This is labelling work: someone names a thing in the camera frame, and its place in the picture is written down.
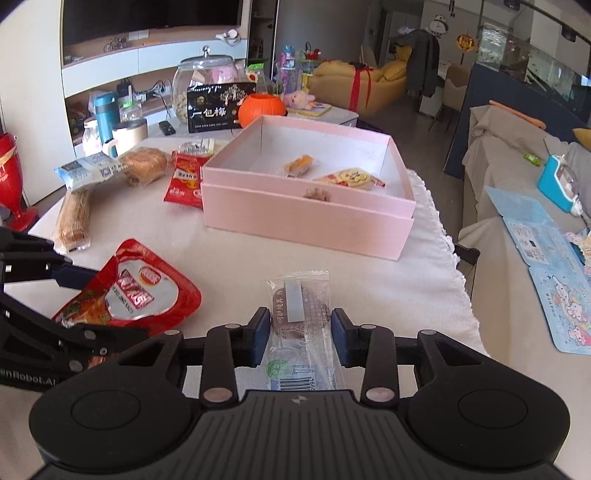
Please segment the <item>clear brown cookie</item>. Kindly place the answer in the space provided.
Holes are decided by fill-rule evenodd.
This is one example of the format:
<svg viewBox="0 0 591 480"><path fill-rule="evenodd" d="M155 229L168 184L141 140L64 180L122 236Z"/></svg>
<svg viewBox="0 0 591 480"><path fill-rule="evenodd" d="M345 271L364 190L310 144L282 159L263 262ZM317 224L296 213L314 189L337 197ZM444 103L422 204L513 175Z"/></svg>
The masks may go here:
<svg viewBox="0 0 591 480"><path fill-rule="evenodd" d="M264 355L273 391L345 387L331 330L329 272L301 271L267 282L270 339Z"/></svg>

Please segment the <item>red chip bag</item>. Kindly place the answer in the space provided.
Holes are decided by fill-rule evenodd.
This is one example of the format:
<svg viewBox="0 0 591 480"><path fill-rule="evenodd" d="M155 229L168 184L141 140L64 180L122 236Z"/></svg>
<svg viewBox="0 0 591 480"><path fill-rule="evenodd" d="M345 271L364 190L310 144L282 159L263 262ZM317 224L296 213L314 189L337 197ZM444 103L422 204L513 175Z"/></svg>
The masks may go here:
<svg viewBox="0 0 591 480"><path fill-rule="evenodd" d="M179 271L135 239L120 244L103 268L53 321L142 329L150 336L176 328L200 307L201 293Z"/></svg>

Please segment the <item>blue seaweed snack bag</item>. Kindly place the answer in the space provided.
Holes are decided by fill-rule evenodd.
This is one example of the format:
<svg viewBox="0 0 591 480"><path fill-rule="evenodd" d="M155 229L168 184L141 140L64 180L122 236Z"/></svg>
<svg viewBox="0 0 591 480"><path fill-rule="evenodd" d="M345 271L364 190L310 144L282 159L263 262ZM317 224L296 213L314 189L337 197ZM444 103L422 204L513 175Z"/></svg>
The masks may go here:
<svg viewBox="0 0 591 480"><path fill-rule="evenodd" d="M122 174L125 166L103 152L77 158L54 169L67 190L75 192L101 184Z"/></svg>

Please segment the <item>yellow rice cracker pack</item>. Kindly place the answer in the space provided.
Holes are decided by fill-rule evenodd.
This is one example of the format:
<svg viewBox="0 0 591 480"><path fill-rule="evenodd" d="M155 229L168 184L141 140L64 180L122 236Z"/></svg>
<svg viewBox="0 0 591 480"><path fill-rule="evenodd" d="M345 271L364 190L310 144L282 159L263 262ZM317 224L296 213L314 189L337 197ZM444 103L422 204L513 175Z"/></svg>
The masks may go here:
<svg viewBox="0 0 591 480"><path fill-rule="evenodd" d="M339 170L338 172L315 178L315 182L366 191L386 187L386 183L380 178L360 168Z"/></svg>

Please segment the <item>white table cloth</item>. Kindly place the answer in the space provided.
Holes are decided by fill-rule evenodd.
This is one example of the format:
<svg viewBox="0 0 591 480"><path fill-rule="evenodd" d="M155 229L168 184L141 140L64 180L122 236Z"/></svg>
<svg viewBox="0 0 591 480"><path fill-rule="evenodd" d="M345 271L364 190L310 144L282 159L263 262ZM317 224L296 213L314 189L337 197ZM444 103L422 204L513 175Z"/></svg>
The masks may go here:
<svg viewBox="0 0 591 480"><path fill-rule="evenodd" d="M208 228L200 210L164 201L166 179L143 188L112 182L97 190L91 244L72 260L98 269L124 240L138 240L200 290L199 309L181 325L188 337L249 320L270 304L270 280L321 270L329 273L332 306L357 324L382 325L404 337L434 329L482 350L452 240L423 179L411 173L410 180L414 224L396 261Z"/></svg>

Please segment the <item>metal cup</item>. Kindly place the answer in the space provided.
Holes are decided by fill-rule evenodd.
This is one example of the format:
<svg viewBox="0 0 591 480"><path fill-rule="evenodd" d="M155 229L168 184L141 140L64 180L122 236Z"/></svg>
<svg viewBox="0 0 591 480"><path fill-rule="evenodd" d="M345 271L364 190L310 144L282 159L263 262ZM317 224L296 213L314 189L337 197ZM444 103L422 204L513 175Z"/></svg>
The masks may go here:
<svg viewBox="0 0 591 480"><path fill-rule="evenodd" d="M131 150L148 137L147 120L144 118L119 122L112 129L114 149L118 156Z"/></svg>

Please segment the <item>red spicy snack packet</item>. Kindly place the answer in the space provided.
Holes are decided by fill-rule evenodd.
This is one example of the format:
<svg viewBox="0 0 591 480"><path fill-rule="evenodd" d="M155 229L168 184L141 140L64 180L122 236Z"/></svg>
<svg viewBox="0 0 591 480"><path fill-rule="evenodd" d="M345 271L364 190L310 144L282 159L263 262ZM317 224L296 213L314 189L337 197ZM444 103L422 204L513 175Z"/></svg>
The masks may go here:
<svg viewBox="0 0 591 480"><path fill-rule="evenodd" d="M202 167L211 157L173 151L174 169L163 201L202 209Z"/></svg>

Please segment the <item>pink rectangular box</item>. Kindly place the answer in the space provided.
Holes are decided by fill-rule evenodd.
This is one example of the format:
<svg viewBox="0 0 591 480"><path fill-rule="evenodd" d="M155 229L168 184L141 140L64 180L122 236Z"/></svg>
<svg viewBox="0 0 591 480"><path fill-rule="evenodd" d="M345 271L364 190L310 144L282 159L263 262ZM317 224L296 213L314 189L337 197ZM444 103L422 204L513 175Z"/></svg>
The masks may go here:
<svg viewBox="0 0 591 480"><path fill-rule="evenodd" d="M211 228L398 260L417 205L391 136L263 116L202 168Z"/></svg>

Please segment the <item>small orange cake packet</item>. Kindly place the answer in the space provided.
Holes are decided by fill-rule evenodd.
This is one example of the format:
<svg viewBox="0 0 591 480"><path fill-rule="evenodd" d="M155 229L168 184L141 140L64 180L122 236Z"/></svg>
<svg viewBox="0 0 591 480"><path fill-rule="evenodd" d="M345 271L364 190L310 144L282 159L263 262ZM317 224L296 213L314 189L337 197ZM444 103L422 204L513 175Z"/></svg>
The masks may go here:
<svg viewBox="0 0 591 480"><path fill-rule="evenodd" d="M314 158L310 155L301 155L296 160L284 165L283 171L287 177L297 178L306 174L311 169L312 164L314 164Z"/></svg>

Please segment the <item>light blue cartoon card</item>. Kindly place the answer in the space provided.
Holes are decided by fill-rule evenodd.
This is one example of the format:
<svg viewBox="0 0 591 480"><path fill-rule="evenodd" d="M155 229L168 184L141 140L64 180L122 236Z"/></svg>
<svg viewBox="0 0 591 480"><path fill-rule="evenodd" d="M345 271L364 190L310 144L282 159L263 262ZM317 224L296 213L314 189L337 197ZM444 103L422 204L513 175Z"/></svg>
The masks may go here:
<svg viewBox="0 0 591 480"><path fill-rule="evenodd" d="M573 248L535 198L487 187L538 295L555 347L590 353L590 283Z"/></svg>

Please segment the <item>grey covered sofa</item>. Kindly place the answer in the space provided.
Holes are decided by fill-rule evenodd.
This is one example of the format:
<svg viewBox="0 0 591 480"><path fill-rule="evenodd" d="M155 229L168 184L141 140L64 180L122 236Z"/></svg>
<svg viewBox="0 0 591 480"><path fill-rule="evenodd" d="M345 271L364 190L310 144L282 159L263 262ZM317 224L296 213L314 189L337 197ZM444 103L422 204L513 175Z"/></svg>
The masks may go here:
<svg viewBox="0 0 591 480"><path fill-rule="evenodd" d="M463 165L476 209L459 240L481 253L473 307L487 350L590 419L590 279L568 243L580 219L538 188L559 140L497 106L474 107Z"/></svg>

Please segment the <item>orange pumpkin bucket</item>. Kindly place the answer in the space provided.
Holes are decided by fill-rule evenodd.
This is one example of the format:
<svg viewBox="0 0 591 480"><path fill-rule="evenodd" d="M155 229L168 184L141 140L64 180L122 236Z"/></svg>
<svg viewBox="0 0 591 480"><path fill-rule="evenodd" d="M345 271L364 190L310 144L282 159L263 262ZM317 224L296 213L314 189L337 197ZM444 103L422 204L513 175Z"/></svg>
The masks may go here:
<svg viewBox="0 0 591 480"><path fill-rule="evenodd" d="M262 116L285 116L287 108L276 95L253 93L243 100L238 109L238 123L242 129Z"/></svg>

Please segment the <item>large glass jar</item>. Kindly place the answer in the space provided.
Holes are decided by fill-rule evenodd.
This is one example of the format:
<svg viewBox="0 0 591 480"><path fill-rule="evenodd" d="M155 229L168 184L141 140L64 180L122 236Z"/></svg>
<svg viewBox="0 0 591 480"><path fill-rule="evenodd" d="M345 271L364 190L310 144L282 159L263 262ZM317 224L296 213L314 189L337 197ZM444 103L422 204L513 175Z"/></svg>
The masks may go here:
<svg viewBox="0 0 591 480"><path fill-rule="evenodd" d="M187 92L202 85L233 83L238 80L235 59L229 55L212 54L205 45L200 56L179 62L172 80L172 105L181 124L188 123Z"/></svg>

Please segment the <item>teal toy device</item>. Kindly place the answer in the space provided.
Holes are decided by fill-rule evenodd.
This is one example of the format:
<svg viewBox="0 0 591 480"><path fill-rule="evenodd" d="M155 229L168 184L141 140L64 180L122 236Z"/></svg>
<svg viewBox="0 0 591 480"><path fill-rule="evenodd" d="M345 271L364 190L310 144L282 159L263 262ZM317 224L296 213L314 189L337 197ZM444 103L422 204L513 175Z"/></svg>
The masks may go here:
<svg viewBox="0 0 591 480"><path fill-rule="evenodd" d="M575 174L563 156L551 155L548 158L538 181L538 189L563 212L575 217L583 214L575 188Z"/></svg>

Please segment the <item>coat rack with clothes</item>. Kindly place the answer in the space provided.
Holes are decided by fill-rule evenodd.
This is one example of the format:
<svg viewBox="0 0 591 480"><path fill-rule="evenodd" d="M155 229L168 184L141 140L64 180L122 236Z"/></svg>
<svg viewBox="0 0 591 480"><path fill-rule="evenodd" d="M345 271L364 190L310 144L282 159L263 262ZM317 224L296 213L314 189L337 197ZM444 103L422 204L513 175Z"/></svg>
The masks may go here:
<svg viewBox="0 0 591 480"><path fill-rule="evenodd" d="M407 90L419 111L424 97L431 98L437 89L440 64L439 39L449 31L447 18L436 15L427 29L405 30L394 37L397 47L410 47L407 60Z"/></svg>

